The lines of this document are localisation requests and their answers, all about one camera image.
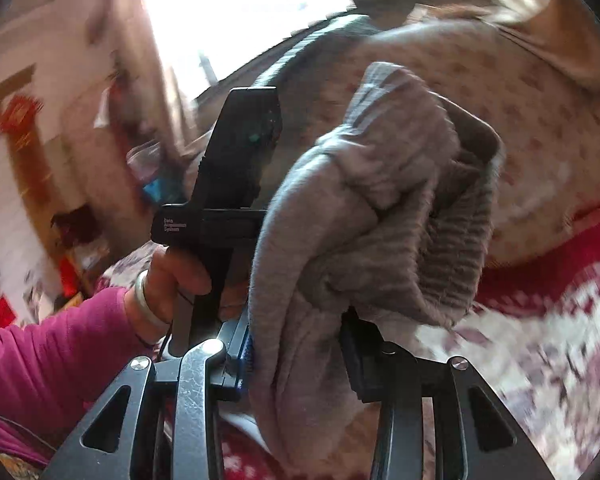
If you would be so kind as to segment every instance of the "bracelet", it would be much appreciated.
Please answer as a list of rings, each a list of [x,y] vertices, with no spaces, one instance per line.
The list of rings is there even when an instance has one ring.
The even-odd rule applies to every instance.
[[[136,295],[136,300],[138,300],[138,304],[140,305],[140,310],[142,310],[142,313],[147,321],[162,332],[167,332],[169,329],[169,324],[165,323],[151,311],[146,302],[146,298],[144,297],[144,282],[146,281],[146,276],[148,273],[148,270],[143,270],[140,274],[138,274],[138,277],[136,278],[136,284],[134,285],[134,294]]]

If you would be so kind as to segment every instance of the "human hand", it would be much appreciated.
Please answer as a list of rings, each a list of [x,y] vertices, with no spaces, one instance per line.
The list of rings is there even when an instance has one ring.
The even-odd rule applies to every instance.
[[[179,287],[190,294],[202,296],[211,291],[211,279],[202,263],[192,254],[172,247],[158,247],[144,282],[144,298],[149,309],[165,323],[173,319]],[[247,291],[247,282],[225,287],[220,299],[221,320],[240,314]],[[142,313],[133,288],[125,294],[125,312],[129,323],[143,341],[155,343],[164,336]]]

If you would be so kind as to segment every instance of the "person's arm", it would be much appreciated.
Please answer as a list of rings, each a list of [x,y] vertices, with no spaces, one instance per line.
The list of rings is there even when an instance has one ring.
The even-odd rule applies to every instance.
[[[144,294],[165,322],[171,321],[178,286],[206,294],[210,280],[195,258],[159,248]],[[85,403],[97,399],[129,360],[148,354],[163,335],[144,316],[132,290],[123,288],[103,290],[40,325],[1,329],[0,415],[57,444],[82,418]],[[18,437],[23,439],[0,422],[0,449],[13,449],[8,444]],[[24,442],[42,451],[29,439]]]

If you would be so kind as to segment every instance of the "black cable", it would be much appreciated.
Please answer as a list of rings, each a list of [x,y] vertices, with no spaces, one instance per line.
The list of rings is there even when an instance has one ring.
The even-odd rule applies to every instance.
[[[160,350],[158,350],[158,357],[155,360],[157,363],[162,361],[162,354],[164,353],[164,349],[167,348],[167,343],[169,341],[169,338],[171,337],[172,329],[173,329],[173,321],[169,325],[169,329],[167,330],[167,335],[164,336],[164,339],[162,340],[162,344],[160,345]]]
[[[31,438],[37,440],[43,446],[48,447],[54,453],[56,451],[58,451],[55,447],[53,447],[51,444],[49,444],[45,439],[37,436],[35,433],[33,433],[33,431],[25,428],[22,424],[16,422],[15,420],[11,420],[10,418],[7,418],[7,417],[1,416],[1,415],[0,415],[0,420],[3,421],[3,422],[6,422],[7,424],[11,424],[12,426],[16,427],[20,431],[23,431],[25,434],[27,434]]]

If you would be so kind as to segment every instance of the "magenta sweater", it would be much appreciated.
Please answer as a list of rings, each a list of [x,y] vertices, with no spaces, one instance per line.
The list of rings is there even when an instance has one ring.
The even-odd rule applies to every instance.
[[[150,350],[126,319],[125,289],[108,288],[24,329],[0,329],[0,415],[58,446],[133,357]],[[0,451],[43,467],[51,453],[0,422]]]

